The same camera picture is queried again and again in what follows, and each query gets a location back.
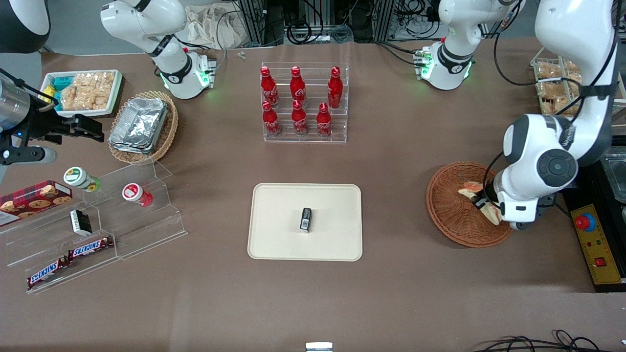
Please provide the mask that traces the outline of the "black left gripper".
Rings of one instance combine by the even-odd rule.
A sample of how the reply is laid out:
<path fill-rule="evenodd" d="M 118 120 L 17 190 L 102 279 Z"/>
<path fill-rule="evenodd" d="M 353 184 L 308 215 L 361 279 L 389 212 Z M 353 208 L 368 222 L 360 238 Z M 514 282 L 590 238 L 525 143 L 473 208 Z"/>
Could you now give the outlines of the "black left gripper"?
<path fill-rule="evenodd" d="M 476 209 L 481 211 L 487 211 L 490 209 L 490 203 L 497 209 L 501 209 L 498 193 L 501 191 L 501 176 L 494 176 L 492 178 L 483 178 L 483 196 L 474 196 L 472 198 L 472 204 Z"/>

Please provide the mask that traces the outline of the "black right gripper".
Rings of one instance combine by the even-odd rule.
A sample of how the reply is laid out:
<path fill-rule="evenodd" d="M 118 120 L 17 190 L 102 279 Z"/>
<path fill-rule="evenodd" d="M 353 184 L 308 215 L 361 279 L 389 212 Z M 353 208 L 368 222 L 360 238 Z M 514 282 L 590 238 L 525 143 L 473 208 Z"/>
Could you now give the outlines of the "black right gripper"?
<path fill-rule="evenodd" d="M 83 114 L 72 116 L 72 129 L 71 122 L 54 109 L 41 112 L 40 107 L 32 105 L 21 122 L 21 145 L 27 146 L 33 139 L 60 145 L 63 136 L 89 138 L 100 143 L 105 140 L 102 123 Z"/>

